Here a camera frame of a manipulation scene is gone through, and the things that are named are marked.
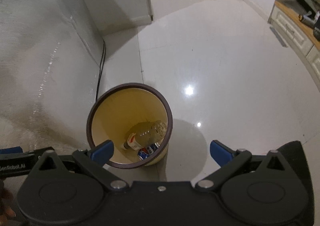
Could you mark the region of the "person left hand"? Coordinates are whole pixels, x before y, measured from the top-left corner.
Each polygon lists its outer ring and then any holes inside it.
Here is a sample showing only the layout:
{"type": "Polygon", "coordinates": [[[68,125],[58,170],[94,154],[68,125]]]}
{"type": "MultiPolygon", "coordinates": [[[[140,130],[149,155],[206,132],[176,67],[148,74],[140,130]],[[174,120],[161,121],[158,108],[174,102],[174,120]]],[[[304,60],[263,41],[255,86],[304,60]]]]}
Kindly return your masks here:
{"type": "Polygon", "coordinates": [[[5,187],[4,181],[1,180],[1,225],[7,225],[8,220],[16,217],[16,212],[11,208],[10,202],[13,199],[13,194],[5,187]]]}

